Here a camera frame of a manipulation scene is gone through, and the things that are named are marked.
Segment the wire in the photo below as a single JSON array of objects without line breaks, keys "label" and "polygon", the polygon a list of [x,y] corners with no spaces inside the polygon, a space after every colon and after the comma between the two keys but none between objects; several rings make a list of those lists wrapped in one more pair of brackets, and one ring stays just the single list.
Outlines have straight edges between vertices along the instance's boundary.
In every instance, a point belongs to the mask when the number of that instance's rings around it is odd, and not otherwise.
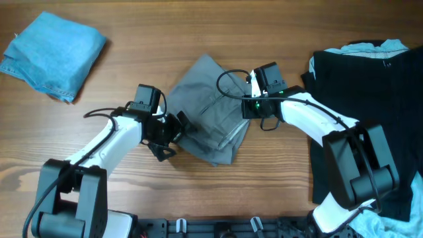
[{"label": "wire", "polygon": [[279,128],[279,125],[280,125],[280,120],[278,120],[278,122],[276,122],[276,126],[275,126],[274,128],[264,129],[264,128],[263,128],[264,119],[265,119],[265,118],[262,118],[262,121],[260,122],[260,129],[261,129],[261,130],[263,130],[263,131],[265,131],[265,132],[269,132],[269,131],[276,130],[276,129],[278,129],[278,128]]},{"label": "wire", "polygon": [[334,114],[332,114],[331,112],[329,112],[327,109],[321,107],[320,105],[317,105],[315,103],[312,103],[308,100],[301,100],[301,99],[294,99],[294,98],[286,98],[286,97],[258,97],[258,98],[245,98],[245,97],[238,97],[235,95],[230,95],[228,93],[223,92],[220,89],[219,86],[219,82],[220,79],[224,76],[227,75],[228,73],[246,73],[248,76],[250,75],[250,73],[248,71],[245,71],[243,69],[232,69],[232,70],[228,70],[223,72],[221,75],[219,75],[219,77],[217,78],[216,81],[216,87],[217,90],[224,96],[232,98],[232,99],[239,99],[239,100],[254,100],[254,101],[258,101],[258,100],[277,100],[277,101],[284,101],[284,100],[289,100],[289,101],[293,101],[293,102],[300,102],[300,103],[304,103],[306,105],[310,105],[313,106],[319,110],[321,110],[322,112],[324,112],[325,114],[327,114],[328,116],[330,116],[332,119],[335,120],[336,123],[340,124],[341,126],[343,126],[346,130],[346,132],[348,133],[348,135],[352,138],[353,142],[356,144],[358,153],[360,154],[360,156],[362,157],[362,160],[364,162],[364,167],[367,171],[367,175],[369,176],[370,179],[370,183],[371,183],[371,189],[373,190],[373,193],[375,195],[375,199],[376,199],[376,209],[374,208],[370,208],[370,207],[362,207],[363,210],[369,210],[375,213],[380,213],[382,211],[382,207],[381,207],[381,199],[379,197],[379,193],[376,189],[376,182],[375,182],[375,178],[373,177],[373,171],[371,170],[369,161],[367,159],[367,156],[365,155],[364,149],[362,144],[358,141],[357,137],[351,132],[350,128],[337,116],[335,116]]},{"label": "wire", "polygon": [[89,157],[96,150],[98,150],[108,139],[110,139],[110,137],[112,137],[113,133],[116,130],[116,122],[114,121],[113,117],[111,117],[110,115],[101,114],[101,113],[93,114],[94,112],[99,112],[99,111],[102,111],[102,110],[115,110],[115,108],[101,108],[101,109],[92,110],[92,111],[86,113],[84,115],[84,118],[90,118],[90,117],[93,117],[93,116],[107,117],[112,122],[112,129],[107,134],[107,136],[104,137],[104,139],[102,139],[97,145],[95,145],[90,151],[88,151],[88,153],[86,153],[84,156],[82,156],[82,158],[80,158],[80,160],[78,160],[75,164],[71,165],[62,174],[60,174],[60,176],[53,183],[51,183],[51,185],[49,185],[49,187],[47,187],[47,189],[42,193],[40,199],[38,199],[38,201],[35,203],[35,205],[31,209],[31,211],[29,212],[28,216],[26,217],[24,227],[22,229],[22,237],[23,238],[28,237],[29,224],[30,224],[32,218],[34,217],[34,214],[36,213],[37,209],[40,207],[40,205],[44,201],[44,199],[46,199],[48,194],[53,190],[53,188],[56,187],[56,186],[59,186],[63,182],[63,180],[66,179],[81,163],[83,163],[85,160],[89,159]]}]

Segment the pocket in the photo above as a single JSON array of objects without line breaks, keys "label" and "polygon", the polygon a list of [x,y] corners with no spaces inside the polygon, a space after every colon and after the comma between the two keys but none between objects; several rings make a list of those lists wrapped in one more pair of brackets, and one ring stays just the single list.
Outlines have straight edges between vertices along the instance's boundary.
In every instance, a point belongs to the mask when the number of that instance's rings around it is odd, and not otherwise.
[{"label": "pocket", "polygon": [[[238,87],[222,90],[237,96],[243,93]],[[196,140],[213,149],[221,149],[231,141],[248,120],[242,117],[240,100],[220,94],[199,112],[198,122],[200,128]]]}]

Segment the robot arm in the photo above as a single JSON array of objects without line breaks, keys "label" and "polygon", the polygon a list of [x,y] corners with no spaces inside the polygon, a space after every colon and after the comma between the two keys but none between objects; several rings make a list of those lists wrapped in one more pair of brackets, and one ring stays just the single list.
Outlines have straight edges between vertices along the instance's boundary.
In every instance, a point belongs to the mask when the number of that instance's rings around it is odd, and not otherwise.
[{"label": "robot arm", "polygon": [[[147,141],[154,156],[163,161],[176,154],[169,147],[171,142],[176,143],[185,132],[195,130],[183,112],[176,118],[161,111],[160,94],[154,87],[139,85],[134,101],[114,110],[106,127],[82,150],[64,161],[50,159],[43,165],[36,199],[38,201],[46,191],[48,195],[33,215],[33,236],[139,237],[137,216],[107,209],[106,181],[124,156],[139,143]],[[79,164],[111,130],[114,131],[108,140]],[[53,181],[76,164],[76,169],[48,191]],[[61,193],[72,190],[79,192],[78,203],[60,197]]]},{"label": "robot arm", "polygon": [[[358,210],[374,202],[375,193],[383,196],[399,186],[398,172],[380,125],[341,115],[317,102],[299,86],[288,88],[276,63],[254,69],[247,82],[251,84],[252,92],[245,98],[302,100],[243,100],[243,117],[275,116],[299,128],[323,147],[331,192],[312,212],[313,223],[319,233],[334,233],[353,219]],[[360,138],[356,141],[364,148],[365,155],[360,155],[352,135]],[[371,161],[371,168],[367,170],[364,165],[366,161],[362,161],[364,157]]]},{"label": "robot arm", "polygon": [[[398,172],[381,126],[343,116],[320,104],[298,86],[288,88],[275,63],[255,69],[247,81],[252,85],[252,95],[245,97],[283,96],[296,101],[243,100],[244,118],[275,116],[298,127],[324,148],[331,193],[311,213],[313,225],[319,233],[333,233],[353,218],[361,207],[372,203],[374,189],[384,195],[398,187]],[[154,87],[139,85],[129,107],[117,108],[111,114],[116,123],[115,132],[41,203],[32,220],[34,236],[139,237],[135,215],[107,210],[106,180],[125,154],[144,139],[154,156],[162,161],[175,154],[169,148],[170,142],[176,143],[184,132],[195,130],[183,112],[178,113],[177,118],[161,112],[158,106],[160,94]],[[349,133],[345,126],[311,103],[341,120],[350,128]],[[54,179],[80,160],[112,129],[109,120],[103,131],[76,154],[65,161],[47,161],[40,173],[37,199]],[[360,143],[371,159],[372,176],[368,175],[358,157],[357,148],[351,142],[351,132],[360,137]],[[374,177],[376,188],[371,177]],[[61,200],[61,192],[72,190],[80,193],[78,203]]]}]

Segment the metal clamp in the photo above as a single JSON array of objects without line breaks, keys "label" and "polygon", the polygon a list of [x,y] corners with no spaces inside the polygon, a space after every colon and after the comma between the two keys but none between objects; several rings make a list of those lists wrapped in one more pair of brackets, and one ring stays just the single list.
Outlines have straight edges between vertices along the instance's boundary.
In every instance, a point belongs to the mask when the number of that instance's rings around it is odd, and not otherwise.
[{"label": "metal clamp", "polygon": [[254,233],[256,233],[256,236],[258,238],[264,238],[263,224],[262,224],[262,221],[260,220],[260,218],[259,217],[253,217],[253,218],[251,218],[250,222],[251,222],[252,230],[254,231]]},{"label": "metal clamp", "polygon": [[176,233],[180,234],[180,237],[186,237],[186,220],[184,218],[179,218],[176,221]]}]

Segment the folded gray garment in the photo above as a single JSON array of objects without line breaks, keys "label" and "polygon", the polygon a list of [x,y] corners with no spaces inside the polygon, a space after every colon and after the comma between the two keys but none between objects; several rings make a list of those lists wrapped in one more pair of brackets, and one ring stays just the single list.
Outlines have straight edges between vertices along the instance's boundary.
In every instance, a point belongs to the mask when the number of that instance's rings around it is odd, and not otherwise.
[{"label": "folded gray garment", "polygon": [[[167,96],[167,112],[183,111],[197,128],[178,145],[217,166],[230,165],[250,121],[243,119],[241,101],[224,97],[216,88],[222,69],[209,55],[203,55]],[[248,85],[234,74],[222,77],[220,87],[236,96],[250,94]]]}]

